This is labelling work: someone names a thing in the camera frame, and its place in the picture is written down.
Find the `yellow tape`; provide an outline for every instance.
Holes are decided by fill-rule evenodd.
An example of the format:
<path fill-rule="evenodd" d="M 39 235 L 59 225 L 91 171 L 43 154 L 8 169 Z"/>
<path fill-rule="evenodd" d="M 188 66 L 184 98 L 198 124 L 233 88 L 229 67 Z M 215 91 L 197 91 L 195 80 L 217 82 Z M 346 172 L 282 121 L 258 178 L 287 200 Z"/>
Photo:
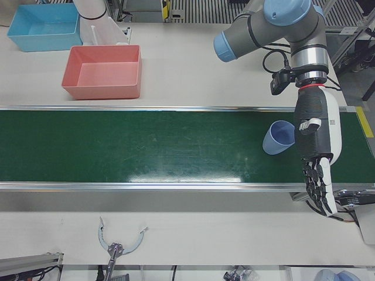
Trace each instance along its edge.
<path fill-rule="evenodd" d="M 162 15 L 163 19 L 169 17 L 169 7 L 171 5 L 171 0 L 162 0 Z"/>
<path fill-rule="evenodd" d="M 359 122 L 361 123 L 361 126 L 362 126 L 362 129 L 363 129 L 363 132 L 364 132 L 365 136 L 367 138 L 373 138 L 374 133 L 371 130 L 370 124 L 367 121 L 367 118 L 366 118 L 366 116 L 363 112 L 363 108 L 362 107 L 356 107 L 356 111 L 357 111 Z"/>

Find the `pink bin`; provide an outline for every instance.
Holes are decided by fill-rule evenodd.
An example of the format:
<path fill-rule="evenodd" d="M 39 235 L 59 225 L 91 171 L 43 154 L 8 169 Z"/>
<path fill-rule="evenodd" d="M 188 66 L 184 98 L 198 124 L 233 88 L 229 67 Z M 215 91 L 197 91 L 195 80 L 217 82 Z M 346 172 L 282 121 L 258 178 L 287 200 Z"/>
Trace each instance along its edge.
<path fill-rule="evenodd" d="M 62 86 L 77 100 L 138 98 L 141 73 L 138 45 L 74 46 Z"/>

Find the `green conveyor belt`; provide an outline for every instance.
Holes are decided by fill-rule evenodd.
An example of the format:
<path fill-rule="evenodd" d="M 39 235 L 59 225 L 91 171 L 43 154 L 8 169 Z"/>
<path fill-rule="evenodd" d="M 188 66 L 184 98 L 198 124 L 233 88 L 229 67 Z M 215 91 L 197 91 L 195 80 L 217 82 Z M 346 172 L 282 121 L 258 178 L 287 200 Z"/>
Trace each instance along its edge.
<path fill-rule="evenodd" d="M 0 111 L 0 181 L 300 183 L 296 147 L 262 150 L 280 112 Z M 341 113 L 336 183 L 375 183 L 355 113 Z"/>

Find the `white table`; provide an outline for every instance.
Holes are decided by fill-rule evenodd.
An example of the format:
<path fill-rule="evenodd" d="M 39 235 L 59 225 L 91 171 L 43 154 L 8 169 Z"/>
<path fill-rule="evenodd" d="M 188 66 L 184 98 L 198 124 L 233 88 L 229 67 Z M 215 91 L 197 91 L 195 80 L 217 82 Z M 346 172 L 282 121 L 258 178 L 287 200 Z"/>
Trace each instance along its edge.
<path fill-rule="evenodd" d="M 141 97 L 75 101 L 60 83 L 69 52 L 22 53 L 0 28 L 0 105 L 293 107 L 296 88 L 270 94 L 264 50 L 222 63 L 213 38 L 224 25 L 134 24 Z M 281 67 L 279 57 L 270 65 Z M 336 76 L 331 68 L 331 78 Z M 333 93 L 346 105 L 342 93 Z M 149 226 L 124 265 L 374 265 L 375 247 L 354 224 L 313 213 L 285 193 L 7 193 L 0 196 L 0 258 L 65 253 L 65 264 L 108 262 L 97 238 L 127 245 Z"/>
<path fill-rule="evenodd" d="M 266 50 L 230 63 L 214 53 L 213 39 L 227 25 L 132 24 L 131 43 L 141 46 L 141 97 L 135 100 L 75 101 L 61 82 L 69 51 L 22 53 L 0 28 L 0 105 L 122 105 L 126 107 L 294 107 L 294 85 L 270 93 L 262 68 Z M 275 70 L 282 57 L 267 60 Z M 332 67 L 330 77 L 337 81 Z M 339 105 L 341 92 L 333 91 Z"/>

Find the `blue plastic cup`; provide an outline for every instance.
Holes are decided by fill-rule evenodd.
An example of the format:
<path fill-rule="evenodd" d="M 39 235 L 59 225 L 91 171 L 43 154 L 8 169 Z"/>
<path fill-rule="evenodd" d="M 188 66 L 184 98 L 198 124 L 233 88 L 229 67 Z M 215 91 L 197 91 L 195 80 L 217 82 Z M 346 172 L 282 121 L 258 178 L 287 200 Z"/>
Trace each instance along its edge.
<path fill-rule="evenodd" d="M 288 121 L 279 120 L 271 124 L 263 140 L 263 150 L 276 155 L 294 144 L 294 126 Z"/>

